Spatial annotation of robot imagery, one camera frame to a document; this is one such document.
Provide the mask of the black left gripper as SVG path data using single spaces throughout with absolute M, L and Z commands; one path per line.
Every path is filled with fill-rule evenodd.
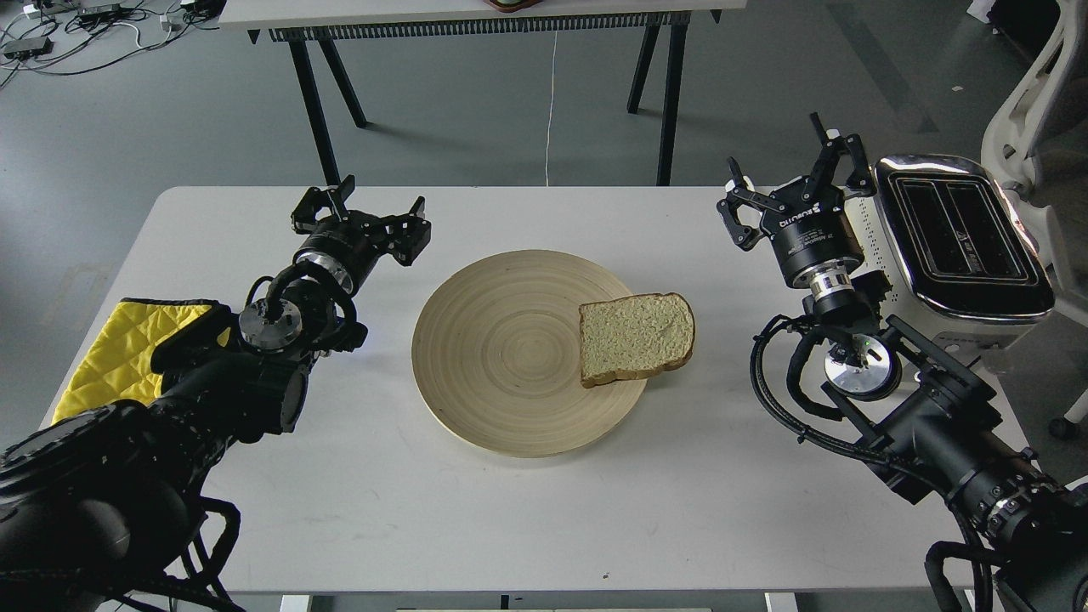
M 326 269 L 348 295 L 361 290 L 381 256 L 411 267 L 430 244 L 432 231 L 424 196 L 406 213 L 378 217 L 347 209 L 354 187 L 356 178 L 343 178 L 329 189 L 310 187 L 292 210 L 292 231 L 307 236 L 294 260 Z

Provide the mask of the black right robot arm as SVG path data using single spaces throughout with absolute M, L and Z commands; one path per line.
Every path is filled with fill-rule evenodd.
M 1084 611 L 1085 485 L 1058 484 L 1030 448 L 996 434 L 996 389 L 970 344 L 1006 344 L 1056 306 L 1036 248 L 996 178 L 964 156 L 868 161 L 860 135 L 811 121 L 813 169 L 762 193 L 729 158 L 717 203 L 743 250 L 769 241 L 800 316 L 754 336 L 751 387 L 765 411 L 862 462 L 910 503 L 940 495 L 960 541 L 924 561 L 938 608 L 962 604 L 944 572 L 972 567 L 975 608 Z

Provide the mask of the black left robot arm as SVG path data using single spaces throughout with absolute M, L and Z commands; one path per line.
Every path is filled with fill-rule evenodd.
M 207 475 L 234 443 L 295 429 L 316 362 L 364 344 L 354 295 L 378 259 L 411 266 L 430 241 L 423 196 L 378 217 L 346 207 L 353 189 L 307 189 L 290 215 L 302 247 L 262 298 L 215 305 L 153 348 L 153 400 L 112 400 L 3 451 L 4 611 L 150 611 L 137 592 L 237 609 L 220 574 L 242 513 L 203 495 Z

